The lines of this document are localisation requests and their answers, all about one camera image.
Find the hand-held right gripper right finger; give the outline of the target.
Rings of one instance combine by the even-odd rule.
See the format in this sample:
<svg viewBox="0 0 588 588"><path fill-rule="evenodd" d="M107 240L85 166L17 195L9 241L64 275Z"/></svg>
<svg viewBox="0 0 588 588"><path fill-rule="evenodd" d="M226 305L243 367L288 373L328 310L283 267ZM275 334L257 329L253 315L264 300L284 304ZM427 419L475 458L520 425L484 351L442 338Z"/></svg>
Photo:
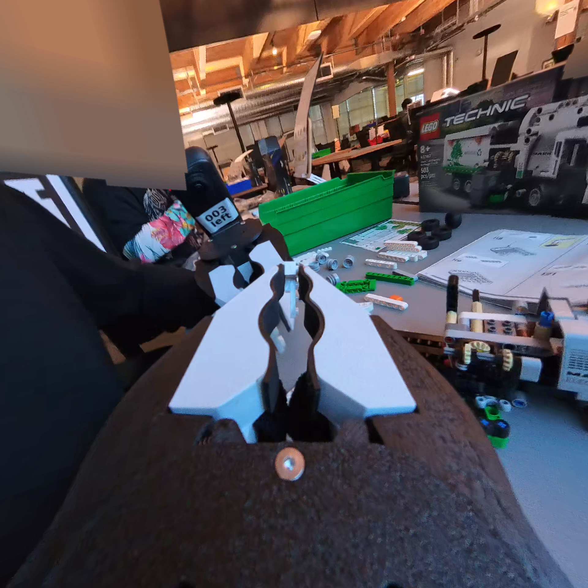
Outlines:
<svg viewBox="0 0 588 588"><path fill-rule="evenodd" d="M371 316L312 269L299 266L298 281L317 411L326 418L413 413L416 401Z"/></svg>

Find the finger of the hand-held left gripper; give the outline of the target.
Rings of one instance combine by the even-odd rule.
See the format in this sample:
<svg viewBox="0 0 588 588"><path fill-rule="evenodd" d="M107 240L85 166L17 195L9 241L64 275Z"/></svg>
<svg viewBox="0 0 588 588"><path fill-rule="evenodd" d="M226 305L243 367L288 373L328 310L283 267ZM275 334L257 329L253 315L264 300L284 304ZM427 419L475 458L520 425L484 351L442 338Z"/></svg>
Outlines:
<svg viewBox="0 0 588 588"><path fill-rule="evenodd" d="M215 303L222 307L249 286L238 268L220 265L209 272L209 281L215 295Z"/></svg>
<svg viewBox="0 0 588 588"><path fill-rule="evenodd" d="M275 266L282 264L282 258L270 241L256 245L249 253L249 263L252 268L250 281L269 271Z"/></svg>

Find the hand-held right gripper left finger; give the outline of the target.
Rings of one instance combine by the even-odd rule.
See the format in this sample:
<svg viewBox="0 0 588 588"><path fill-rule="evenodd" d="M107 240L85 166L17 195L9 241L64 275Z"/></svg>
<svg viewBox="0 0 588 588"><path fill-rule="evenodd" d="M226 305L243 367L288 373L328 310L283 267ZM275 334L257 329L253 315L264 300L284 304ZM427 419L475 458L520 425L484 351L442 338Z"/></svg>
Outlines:
<svg viewBox="0 0 588 588"><path fill-rule="evenodd" d="M247 443L275 410L280 391L271 333L281 319L285 266L266 270L212 316L168 408L178 415L234 421Z"/></svg>

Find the white blue lego assembly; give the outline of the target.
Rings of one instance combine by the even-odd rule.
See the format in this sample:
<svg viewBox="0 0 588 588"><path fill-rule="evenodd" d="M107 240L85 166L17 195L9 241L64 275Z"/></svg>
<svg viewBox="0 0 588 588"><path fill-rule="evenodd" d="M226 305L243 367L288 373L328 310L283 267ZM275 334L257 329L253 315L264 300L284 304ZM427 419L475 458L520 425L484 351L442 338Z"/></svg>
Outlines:
<svg viewBox="0 0 588 588"><path fill-rule="evenodd" d="M280 299L281 311L283 314L282 323L286 331L290 332L295 328L296 317L298 316L298 269L299 264L296 261L284 262L285 267L285 289L283 297ZM275 327L270 338L274 343L278 354L286 350L286 342L280 334L278 327Z"/></svg>

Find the person's left forearm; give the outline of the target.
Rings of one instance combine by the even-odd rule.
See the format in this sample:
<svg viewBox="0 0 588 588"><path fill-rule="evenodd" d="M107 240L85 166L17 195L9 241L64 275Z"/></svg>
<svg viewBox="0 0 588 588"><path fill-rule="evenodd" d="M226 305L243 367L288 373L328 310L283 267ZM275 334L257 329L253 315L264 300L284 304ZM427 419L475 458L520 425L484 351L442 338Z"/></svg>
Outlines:
<svg viewBox="0 0 588 588"><path fill-rule="evenodd" d="M219 307L190 270L122 261L77 235L71 240L54 264L99 330L140 344L195 327Z"/></svg>

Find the green lego beam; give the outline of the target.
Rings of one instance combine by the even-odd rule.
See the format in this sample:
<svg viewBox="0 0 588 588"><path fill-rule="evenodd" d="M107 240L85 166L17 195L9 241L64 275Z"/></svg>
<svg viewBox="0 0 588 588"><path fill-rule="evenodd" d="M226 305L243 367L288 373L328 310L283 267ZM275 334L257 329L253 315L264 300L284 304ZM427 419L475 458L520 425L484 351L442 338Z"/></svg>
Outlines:
<svg viewBox="0 0 588 588"><path fill-rule="evenodd" d="M417 279L410 276L398 275L395 273L366 272L365 279L398 285L413 286Z"/></svg>

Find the green black lego subassembly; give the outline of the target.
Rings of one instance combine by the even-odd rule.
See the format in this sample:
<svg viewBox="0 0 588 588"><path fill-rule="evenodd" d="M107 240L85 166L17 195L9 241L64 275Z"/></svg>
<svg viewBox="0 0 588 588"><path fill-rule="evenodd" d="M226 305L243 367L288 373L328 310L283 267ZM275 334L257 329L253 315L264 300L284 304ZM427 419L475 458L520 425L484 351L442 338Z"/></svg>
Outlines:
<svg viewBox="0 0 588 588"><path fill-rule="evenodd" d="M508 446L511 427L504 420L502 412L496 404L487 405L481 409L479 422L494 448L505 449Z"/></svg>

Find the partly built lego truck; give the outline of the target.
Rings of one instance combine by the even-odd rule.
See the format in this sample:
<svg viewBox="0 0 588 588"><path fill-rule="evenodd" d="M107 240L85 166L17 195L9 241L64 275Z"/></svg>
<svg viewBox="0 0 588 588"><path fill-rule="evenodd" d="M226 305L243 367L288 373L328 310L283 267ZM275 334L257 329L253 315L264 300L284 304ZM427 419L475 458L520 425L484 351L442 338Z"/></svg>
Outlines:
<svg viewBox="0 0 588 588"><path fill-rule="evenodd" d="M473 291L472 308L458 312L456 281L447 287L440 335L401 330L452 386L476 396L511 401L525 386L553 389L587 405L587 305L543 290L536 300L488 298Z"/></svg>

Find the lego set box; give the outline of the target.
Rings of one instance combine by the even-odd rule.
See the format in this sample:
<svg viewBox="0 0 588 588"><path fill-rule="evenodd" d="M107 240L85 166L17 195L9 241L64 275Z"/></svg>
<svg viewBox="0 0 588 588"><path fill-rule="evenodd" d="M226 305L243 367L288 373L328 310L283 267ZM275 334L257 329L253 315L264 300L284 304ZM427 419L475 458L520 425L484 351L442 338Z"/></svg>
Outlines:
<svg viewBox="0 0 588 588"><path fill-rule="evenodd" d="M587 219L587 77L563 70L420 109L420 211Z"/></svg>

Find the green storage bin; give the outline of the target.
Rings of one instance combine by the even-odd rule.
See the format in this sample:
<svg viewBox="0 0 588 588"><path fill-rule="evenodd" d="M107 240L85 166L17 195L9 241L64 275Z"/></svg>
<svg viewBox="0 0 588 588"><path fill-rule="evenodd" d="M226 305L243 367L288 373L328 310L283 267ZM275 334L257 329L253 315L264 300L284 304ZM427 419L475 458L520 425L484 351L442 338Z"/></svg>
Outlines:
<svg viewBox="0 0 588 588"><path fill-rule="evenodd" d="M350 173L259 205L259 219L282 233L291 256L392 216L394 172Z"/></svg>

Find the green white leaflet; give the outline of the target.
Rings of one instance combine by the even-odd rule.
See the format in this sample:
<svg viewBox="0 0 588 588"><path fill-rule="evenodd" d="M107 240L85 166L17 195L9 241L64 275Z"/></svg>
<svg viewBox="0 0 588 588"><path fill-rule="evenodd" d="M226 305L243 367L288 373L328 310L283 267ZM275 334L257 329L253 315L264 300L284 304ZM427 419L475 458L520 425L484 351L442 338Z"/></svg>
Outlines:
<svg viewBox="0 0 588 588"><path fill-rule="evenodd" d="M418 222L391 219L348 236L341 241L341 244L378 252L385 248L387 241L404 241L409 233L420 229L421 225Z"/></svg>

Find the white curved panel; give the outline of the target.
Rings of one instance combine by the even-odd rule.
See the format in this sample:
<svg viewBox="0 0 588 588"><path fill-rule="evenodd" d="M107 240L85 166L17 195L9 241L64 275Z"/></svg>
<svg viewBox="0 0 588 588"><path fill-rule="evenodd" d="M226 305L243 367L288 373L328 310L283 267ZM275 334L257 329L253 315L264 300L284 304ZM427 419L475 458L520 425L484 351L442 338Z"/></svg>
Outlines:
<svg viewBox="0 0 588 588"><path fill-rule="evenodd" d="M311 66L304 79L298 109L295 119L293 135L293 175L299 180L309 180L312 174L312 122L309 111L312 101L312 93L322 64L323 52L318 54L317 60Z"/></svg>

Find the instruction booklet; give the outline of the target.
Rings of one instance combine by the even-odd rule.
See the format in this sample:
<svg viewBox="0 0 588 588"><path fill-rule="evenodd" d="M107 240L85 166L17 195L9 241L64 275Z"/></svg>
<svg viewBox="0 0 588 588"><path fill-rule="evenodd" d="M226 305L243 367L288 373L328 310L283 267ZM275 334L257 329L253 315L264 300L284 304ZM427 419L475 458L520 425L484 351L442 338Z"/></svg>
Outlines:
<svg viewBox="0 0 588 588"><path fill-rule="evenodd" d="M587 236L500 230L489 232L418 273L444 287L459 277L461 292L536 300L543 290L573 305L587 302Z"/></svg>

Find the person's torso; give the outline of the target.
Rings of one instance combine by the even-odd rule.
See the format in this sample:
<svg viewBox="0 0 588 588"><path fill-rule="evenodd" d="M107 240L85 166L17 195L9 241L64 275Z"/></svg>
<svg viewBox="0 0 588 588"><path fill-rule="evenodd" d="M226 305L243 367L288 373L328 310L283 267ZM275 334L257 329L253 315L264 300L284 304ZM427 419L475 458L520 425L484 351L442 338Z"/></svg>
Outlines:
<svg viewBox="0 0 588 588"><path fill-rule="evenodd" d="M99 329L129 269L1 187L1 586L51 524L121 400Z"/></svg>

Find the framed marker sign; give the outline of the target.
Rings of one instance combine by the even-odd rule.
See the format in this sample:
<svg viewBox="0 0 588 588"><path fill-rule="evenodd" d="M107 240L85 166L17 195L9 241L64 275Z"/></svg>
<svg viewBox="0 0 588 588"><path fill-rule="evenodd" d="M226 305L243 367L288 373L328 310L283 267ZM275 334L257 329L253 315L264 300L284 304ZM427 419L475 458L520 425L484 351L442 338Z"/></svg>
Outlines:
<svg viewBox="0 0 588 588"><path fill-rule="evenodd" d="M115 254L105 230L93 216L73 177L1 171L1 183L26 195L100 250Z"/></svg>

